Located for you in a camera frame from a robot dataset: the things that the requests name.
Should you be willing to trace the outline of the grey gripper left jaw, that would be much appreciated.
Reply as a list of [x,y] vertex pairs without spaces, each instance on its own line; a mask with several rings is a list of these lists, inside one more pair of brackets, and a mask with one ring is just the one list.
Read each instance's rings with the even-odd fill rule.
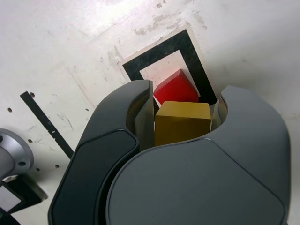
[[94,110],[48,211],[51,225],[104,225],[110,185],[121,167],[154,146],[150,80],[131,81]]

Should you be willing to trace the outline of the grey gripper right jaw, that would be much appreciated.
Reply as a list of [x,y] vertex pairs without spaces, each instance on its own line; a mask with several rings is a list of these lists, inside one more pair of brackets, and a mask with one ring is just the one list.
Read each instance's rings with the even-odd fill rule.
[[111,184],[108,225],[284,225],[291,146],[284,120],[254,92],[229,86],[212,131],[131,158]]

